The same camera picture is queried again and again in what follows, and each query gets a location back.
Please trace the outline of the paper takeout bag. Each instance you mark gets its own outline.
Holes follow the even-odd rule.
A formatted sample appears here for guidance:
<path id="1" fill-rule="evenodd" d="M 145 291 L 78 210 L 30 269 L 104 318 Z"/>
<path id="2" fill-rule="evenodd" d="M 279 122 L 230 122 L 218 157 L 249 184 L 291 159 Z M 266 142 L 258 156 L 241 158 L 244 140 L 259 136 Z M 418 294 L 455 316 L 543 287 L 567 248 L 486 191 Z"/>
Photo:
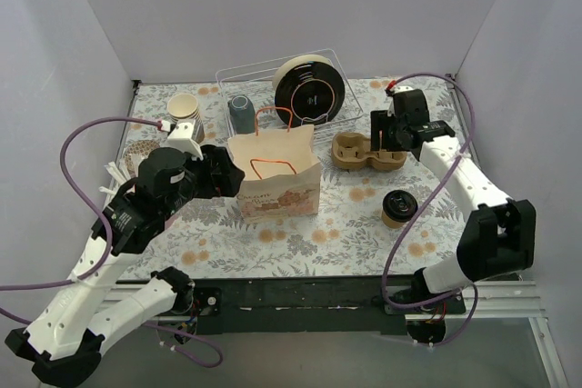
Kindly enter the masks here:
<path id="1" fill-rule="evenodd" d="M 314 126 L 262 129 L 228 139 L 234 164 L 245 173 L 236 199 L 256 224 L 318 213 L 322 165 L 313 150 Z"/>

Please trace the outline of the stack of paper cups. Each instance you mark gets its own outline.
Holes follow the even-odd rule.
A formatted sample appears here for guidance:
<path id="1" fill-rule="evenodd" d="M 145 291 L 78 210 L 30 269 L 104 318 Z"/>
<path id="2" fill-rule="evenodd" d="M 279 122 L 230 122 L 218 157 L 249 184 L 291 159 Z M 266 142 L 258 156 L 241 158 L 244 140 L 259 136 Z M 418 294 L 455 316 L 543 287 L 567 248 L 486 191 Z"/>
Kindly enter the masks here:
<path id="1" fill-rule="evenodd" d="M 173 95 L 167 103 L 167 112 L 171 120 L 178 124 L 191 122 L 195 126 L 194 140 L 202 143 L 205 139 L 205 130 L 197 98 L 189 93 Z"/>

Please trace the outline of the black coffee lid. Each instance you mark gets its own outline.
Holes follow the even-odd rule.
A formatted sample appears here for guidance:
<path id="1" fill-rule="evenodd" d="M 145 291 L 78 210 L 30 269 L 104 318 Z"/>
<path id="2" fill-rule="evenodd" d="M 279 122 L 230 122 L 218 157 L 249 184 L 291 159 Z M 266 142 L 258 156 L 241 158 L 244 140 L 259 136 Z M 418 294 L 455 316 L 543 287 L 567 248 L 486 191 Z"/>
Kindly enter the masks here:
<path id="1" fill-rule="evenodd" d="M 387 193 L 382 203 L 383 214 L 397 223 L 407 223 L 418 210 L 416 198 L 404 190 L 393 190 Z"/>

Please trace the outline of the brown paper cup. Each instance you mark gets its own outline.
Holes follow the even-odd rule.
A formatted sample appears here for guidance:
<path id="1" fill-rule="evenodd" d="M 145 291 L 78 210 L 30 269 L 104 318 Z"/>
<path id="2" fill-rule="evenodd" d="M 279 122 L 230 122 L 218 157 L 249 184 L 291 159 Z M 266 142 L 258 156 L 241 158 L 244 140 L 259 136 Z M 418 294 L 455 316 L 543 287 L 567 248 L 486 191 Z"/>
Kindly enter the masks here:
<path id="1" fill-rule="evenodd" d="M 382 212 L 381 220 L 382 220 L 382 223 L 386 227 L 391 228 L 391 229 L 399 229 L 409 222 L 408 219 L 394 217 L 394 216 L 387 214 L 386 212 Z"/>

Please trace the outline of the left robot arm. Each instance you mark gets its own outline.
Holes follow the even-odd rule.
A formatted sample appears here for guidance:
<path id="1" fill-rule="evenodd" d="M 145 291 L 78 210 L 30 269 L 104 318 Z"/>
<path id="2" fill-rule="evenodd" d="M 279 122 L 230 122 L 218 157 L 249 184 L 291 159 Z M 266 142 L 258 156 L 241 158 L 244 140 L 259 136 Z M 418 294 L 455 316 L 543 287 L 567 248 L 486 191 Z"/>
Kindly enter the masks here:
<path id="1" fill-rule="evenodd" d="M 224 147 L 207 144 L 199 155 L 155 149 L 93 225 L 67 286 L 34 321 L 11 331 L 6 346 L 32 362 L 42 383 L 77 387 L 141 324 L 161 313 L 189 312 L 193 282 L 175 267 L 153 272 L 137 292 L 104 311 L 98 308 L 174 214 L 194 199 L 236 196 L 244 177 Z"/>

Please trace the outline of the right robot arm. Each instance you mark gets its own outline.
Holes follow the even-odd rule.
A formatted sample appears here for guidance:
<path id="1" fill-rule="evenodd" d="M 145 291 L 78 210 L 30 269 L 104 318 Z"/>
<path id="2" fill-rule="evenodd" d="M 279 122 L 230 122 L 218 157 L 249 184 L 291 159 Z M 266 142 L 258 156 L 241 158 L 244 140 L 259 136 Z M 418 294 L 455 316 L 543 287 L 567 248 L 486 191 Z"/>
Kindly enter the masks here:
<path id="1" fill-rule="evenodd" d="M 392 107 L 371 114 L 371 147 L 409 152 L 438 178 L 461 211 L 465 229 L 454 254 L 416 271 L 406 290 L 384 293 L 404 311 L 432 313 L 458 290 L 480 280 L 530 268 L 534 262 L 537 213 L 497 188 L 465 154 L 453 129 L 430 118 L 419 89 L 390 84 Z"/>

